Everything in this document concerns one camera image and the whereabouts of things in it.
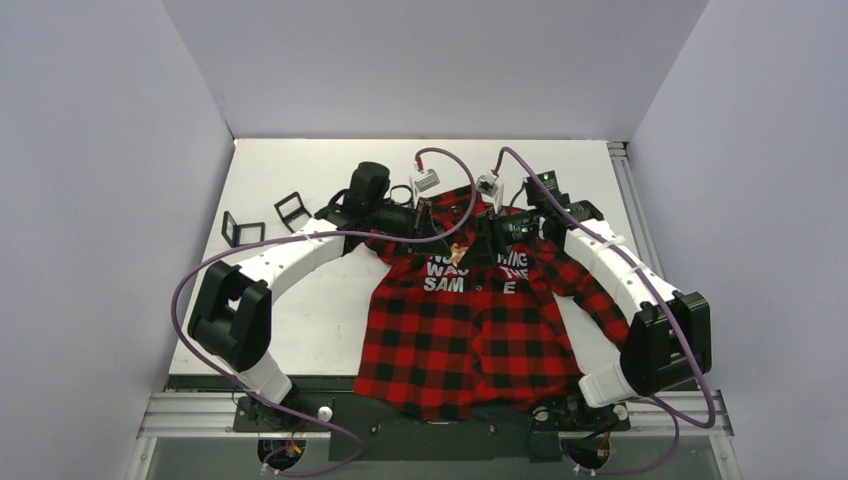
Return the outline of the orange gold brooch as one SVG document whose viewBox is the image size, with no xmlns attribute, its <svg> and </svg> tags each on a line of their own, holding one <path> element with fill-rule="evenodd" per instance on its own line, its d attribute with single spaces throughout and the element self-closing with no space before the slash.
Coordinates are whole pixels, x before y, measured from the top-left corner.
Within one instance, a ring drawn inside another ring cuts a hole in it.
<svg viewBox="0 0 848 480">
<path fill-rule="evenodd" d="M 458 266 L 463 257 L 465 256 L 468 248 L 464 246 L 460 246 L 457 243 L 453 243 L 450 246 L 450 261 L 454 266 Z"/>
</svg>

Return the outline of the red black plaid shirt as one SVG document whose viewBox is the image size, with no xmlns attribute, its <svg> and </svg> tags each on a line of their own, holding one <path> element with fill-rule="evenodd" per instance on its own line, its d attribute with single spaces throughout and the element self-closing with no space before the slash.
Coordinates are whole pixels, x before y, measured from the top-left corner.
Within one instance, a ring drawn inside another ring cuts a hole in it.
<svg viewBox="0 0 848 480">
<path fill-rule="evenodd" d="M 625 344 L 629 325 L 610 295 L 551 241 L 472 269 L 396 242 L 367 246 L 389 270 L 370 299 L 353 390 L 411 416 L 467 419 L 492 401 L 526 410 L 574 390 L 582 373 L 559 297 Z"/>
</svg>

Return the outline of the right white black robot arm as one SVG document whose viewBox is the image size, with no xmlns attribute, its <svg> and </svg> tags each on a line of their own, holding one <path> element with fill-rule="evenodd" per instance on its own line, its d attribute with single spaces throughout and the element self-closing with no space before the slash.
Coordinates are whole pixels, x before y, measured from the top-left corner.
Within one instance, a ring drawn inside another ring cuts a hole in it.
<svg viewBox="0 0 848 480">
<path fill-rule="evenodd" d="M 712 367 L 710 307 L 698 292 L 682 293 L 642 262 L 590 201 L 571 201 L 554 172 L 523 182 L 529 210 L 509 214 L 495 173 L 478 178 L 478 191 L 494 211 L 476 222 L 477 237 L 460 266 L 488 265 L 508 248 L 550 240 L 583 267 L 625 318 L 626 339 L 610 365 L 583 376 L 564 400 L 578 427 L 598 420 L 604 407 L 647 397 L 708 373 Z"/>
</svg>

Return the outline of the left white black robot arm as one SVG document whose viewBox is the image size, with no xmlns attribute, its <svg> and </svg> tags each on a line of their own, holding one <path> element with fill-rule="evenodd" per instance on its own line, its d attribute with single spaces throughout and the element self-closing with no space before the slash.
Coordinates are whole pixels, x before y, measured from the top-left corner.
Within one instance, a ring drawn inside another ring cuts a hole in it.
<svg viewBox="0 0 848 480">
<path fill-rule="evenodd" d="M 387 167 L 362 162 L 348 187 L 285 242 L 235 264 L 218 260 L 203 275 L 187 334 L 263 397 L 258 413 L 272 429 L 291 427 L 299 406 L 289 395 L 292 380 L 269 351 L 272 309 L 279 297 L 320 266 L 350 253 L 368 233 L 412 245 L 435 244 L 445 236 L 425 206 L 395 202 L 390 187 Z"/>
</svg>

